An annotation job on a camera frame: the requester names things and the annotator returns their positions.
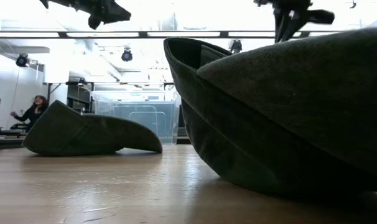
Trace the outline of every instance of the black top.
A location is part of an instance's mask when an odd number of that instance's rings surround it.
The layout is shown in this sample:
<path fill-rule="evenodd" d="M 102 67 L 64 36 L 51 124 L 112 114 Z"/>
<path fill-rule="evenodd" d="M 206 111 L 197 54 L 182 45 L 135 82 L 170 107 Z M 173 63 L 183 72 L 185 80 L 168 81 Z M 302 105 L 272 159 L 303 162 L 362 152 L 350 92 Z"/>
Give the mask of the black top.
<path fill-rule="evenodd" d="M 30 122 L 29 122 L 29 125 L 28 125 L 28 130 L 30 130 L 30 128 L 33 127 L 35 122 L 37 122 L 37 120 L 42 116 L 42 114 L 45 112 L 45 110 L 46 110 L 46 108 L 44 108 L 44 109 L 39 108 L 39 110 L 38 110 L 39 113 L 35 113 L 35 107 L 31 107 L 24 113 L 24 115 L 22 115 L 22 116 L 16 115 L 14 118 L 21 121 L 21 122 L 24 122 L 27 119 L 29 119 Z"/>

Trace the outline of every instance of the ceiling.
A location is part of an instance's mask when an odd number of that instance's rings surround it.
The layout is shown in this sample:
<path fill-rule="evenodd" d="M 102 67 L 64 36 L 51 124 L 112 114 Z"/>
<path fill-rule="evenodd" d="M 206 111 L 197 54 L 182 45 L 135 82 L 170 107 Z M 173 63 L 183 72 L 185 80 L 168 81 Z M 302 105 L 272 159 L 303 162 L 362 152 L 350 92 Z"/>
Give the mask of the ceiling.
<path fill-rule="evenodd" d="M 133 31 L 133 30 L 184 30 L 190 28 L 205 30 L 274 30 L 274 19 L 270 6 L 257 7 L 253 0 L 116 0 L 132 13 L 127 22 L 100 25 L 97 31 Z M 331 26 L 307 24 L 303 30 L 348 30 L 372 25 L 377 21 L 377 0 L 355 0 L 357 7 L 350 0 L 313 0 L 314 9 L 333 11 L 336 19 Z M 34 31 L 92 31 L 87 24 L 88 14 L 50 3 L 46 10 L 39 0 L 0 0 L 0 30 L 34 30 Z M 231 45 L 228 39 L 206 40 L 223 48 Z M 73 40 L 16 40 L 6 41 L 12 46 L 45 46 L 51 49 L 74 46 Z M 112 66 L 105 70 L 142 70 L 146 79 L 148 73 L 168 73 L 164 58 L 162 39 L 99 39 L 85 41 L 91 51 L 96 47 L 99 60 L 105 60 Z M 272 39 L 242 40 L 243 50 L 252 50 L 273 44 Z M 132 49 L 132 62 L 122 62 L 124 47 Z M 32 55 L 41 60 L 46 55 Z M 90 73 L 84 68 L 74 66 L 75 72 Z M 157 72 L 148 68 L 158 68 Z"/>

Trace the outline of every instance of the felt fabric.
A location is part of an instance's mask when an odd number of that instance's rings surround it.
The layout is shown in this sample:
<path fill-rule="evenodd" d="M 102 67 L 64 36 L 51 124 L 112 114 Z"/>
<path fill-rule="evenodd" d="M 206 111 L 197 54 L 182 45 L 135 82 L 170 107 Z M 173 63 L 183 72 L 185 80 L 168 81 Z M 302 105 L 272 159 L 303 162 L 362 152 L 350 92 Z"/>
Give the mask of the felt fabric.
<path fill-rule="evenodd" d="M 45 156 L 112 154 L 124 147 L 162 152 L 157 135 L 141 124 L 109 116 L 80 115 L 59 101 L 49 106 L 22 144 Z"/>
<path fill-rule="evenodd" d="M 222 178 L 272 194 L 377 191 L 377 29 L 236 55 L 164 42 L 188 136 Z"/>

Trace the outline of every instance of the dark green felt shoe-shaped object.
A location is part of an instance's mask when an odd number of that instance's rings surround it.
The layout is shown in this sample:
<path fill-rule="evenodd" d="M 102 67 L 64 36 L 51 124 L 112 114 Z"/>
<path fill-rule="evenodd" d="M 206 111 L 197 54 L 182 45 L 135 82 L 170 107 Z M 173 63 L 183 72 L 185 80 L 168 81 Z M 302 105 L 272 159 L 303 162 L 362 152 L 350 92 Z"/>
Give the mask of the dark green felt shoe-shaped object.
<path fill-rule="evenodd" d="M 124 147 L 162 152 L 157 135 L 141 124 L 109 116 L 80 115 L 59 101 L 49 106 L 22 144 L 44 156 L 112 154 Z"/>
<path fill-rule="evenodd" d="M 279 195 L 377 191 L 377 29 L 236 55 L 164 48 L 190 140 L 222 178 Z"/>

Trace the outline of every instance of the spotlight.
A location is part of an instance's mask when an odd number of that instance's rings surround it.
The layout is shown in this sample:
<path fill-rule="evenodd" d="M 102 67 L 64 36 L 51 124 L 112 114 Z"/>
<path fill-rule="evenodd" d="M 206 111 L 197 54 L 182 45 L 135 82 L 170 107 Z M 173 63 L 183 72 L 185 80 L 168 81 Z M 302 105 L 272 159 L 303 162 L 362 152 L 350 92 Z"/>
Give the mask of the spotlight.
<path fill-rule="evenodd" d="M 234 40 L 233 44 L 230 47 L 230 51 L 233 54 L 240 53 L 243 50 L 243 45 L 240 40 Z"/>
<path fill-rule="evenodd" d="M 133 59 L 131 49 L 125 49 L 121 57 L 122 61 L 130 62 Z"/>
<path fill-rule="evenodd" d="M 16 60 L 16 65 L 21 68 L 26 68 L 29 66 L 28 54 L 20 54 Z"/>

